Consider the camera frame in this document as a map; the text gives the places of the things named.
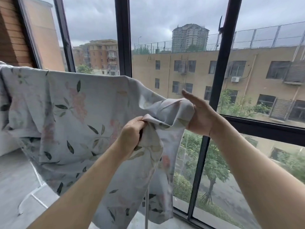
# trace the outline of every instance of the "tree trunk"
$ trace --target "tree trunk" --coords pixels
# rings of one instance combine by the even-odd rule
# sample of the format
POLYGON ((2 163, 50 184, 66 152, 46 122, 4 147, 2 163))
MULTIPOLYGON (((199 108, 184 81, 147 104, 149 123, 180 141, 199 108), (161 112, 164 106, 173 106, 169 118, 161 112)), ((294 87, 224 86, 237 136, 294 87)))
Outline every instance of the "tree trunk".
POLYGON ((207 204, 209 199, 212 200, 212 190, 213 190, 214 184, 216 183, 216 178, 209 179, 209 180, 210 180, 210 187, 209 187, 208 192, 205 194, 204 204, 207 204))

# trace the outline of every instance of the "person's right arm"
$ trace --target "person's right arm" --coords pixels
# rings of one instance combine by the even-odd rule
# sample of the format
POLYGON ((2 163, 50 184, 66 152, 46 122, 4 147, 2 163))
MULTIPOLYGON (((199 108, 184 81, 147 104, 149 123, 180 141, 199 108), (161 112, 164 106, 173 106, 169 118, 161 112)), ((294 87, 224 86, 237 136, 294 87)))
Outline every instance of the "person's right arm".
POLYGON ((215 142, 261 227, 305 228, 305 185, 252 146, 205 101, 186 91, 183 96, 195 105, 187 129, 215 142))

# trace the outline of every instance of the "white air conditioner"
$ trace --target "white air conditioner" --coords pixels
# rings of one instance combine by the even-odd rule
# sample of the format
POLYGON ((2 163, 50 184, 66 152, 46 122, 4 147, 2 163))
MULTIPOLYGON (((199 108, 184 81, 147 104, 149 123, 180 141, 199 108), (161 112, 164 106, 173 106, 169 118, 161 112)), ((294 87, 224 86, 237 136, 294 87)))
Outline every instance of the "white air conditioner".
POLYGON ((238 83, 240 77, 232 77, 231 82, 238 83))

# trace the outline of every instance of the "floral fabric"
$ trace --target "floral fabric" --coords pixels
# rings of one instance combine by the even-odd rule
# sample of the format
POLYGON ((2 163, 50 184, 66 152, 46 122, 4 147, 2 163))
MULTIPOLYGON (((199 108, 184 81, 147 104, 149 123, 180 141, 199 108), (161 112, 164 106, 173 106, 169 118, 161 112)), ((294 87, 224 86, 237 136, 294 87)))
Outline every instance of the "floral fabric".
POLYGON ((173 217, 175 160, 193 105, 165 99, 125 76, 111 77, 0 65, 0 127, 18 138, 44 181, 62 195, 136 116, 149 123, 122 163, 94 215, 100 228, 127 228, 135 213, 173 217))

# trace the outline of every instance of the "white drying rack leg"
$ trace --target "white drying rack leg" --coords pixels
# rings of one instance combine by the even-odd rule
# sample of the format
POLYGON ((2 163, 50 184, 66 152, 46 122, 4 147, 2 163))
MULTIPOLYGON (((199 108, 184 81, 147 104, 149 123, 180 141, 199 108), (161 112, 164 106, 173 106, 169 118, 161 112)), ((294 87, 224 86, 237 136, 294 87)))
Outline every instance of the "white drying rack leg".
POLYGON ((18 216, 19 215, 21 215, 22 213, 23 213, 23 211, 21 211, 21 205, 25 202, 25 200, 27 200, 30 196, 32 196, 40 205, 42 205, 44 208, 48 208, 41 200, 39 200, 34 194, 37 192, 37 191, 39 191, 41 188, 43 188, 45 185, 46 185, 46 183, 43 183, 41 180, 40 180, 40 178, 39 178, 39 176, 38 176, 38 173, 37 173, 37 171, 36 171, 36 169, 35 169, 35 167, 33 166, 33 164, 32 164, 32 162, 30 162, 31 163, 31 165, 32 165, 32 168, 33 168, 33 170, 34 170, 34 173, 35 173, 35 176, 36 176, 36 178, 37 178, 37 180, 38 180, 38 182, 39 182, 39 187, 37 187, 35 190, 33 190, 32 192, 30 192, 30 193, 28 193, 25 197, 24 197, 24 199, 21 201, 21 203, 19 204, 19 206, 18 206, 18 216))
POLYGON ((149 211, 149 186, 145 193, 145 229, 148 229, 148 211, 149 211))

